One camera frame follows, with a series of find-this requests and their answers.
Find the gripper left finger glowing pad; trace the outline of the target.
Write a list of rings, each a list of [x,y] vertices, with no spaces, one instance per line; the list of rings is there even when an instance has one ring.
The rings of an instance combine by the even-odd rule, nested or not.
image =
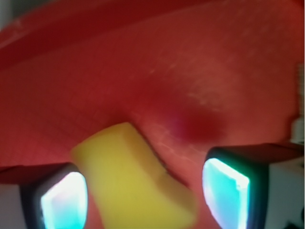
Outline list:
[[[83,229],[86,179],[72,163],[0,168],[2,229]]]

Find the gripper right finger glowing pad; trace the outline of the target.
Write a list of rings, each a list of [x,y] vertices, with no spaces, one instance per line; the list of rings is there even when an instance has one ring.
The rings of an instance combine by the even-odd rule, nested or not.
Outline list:
[[[211,148],[202,169],[205,202],[223,229],[305,226],[304,146]]]

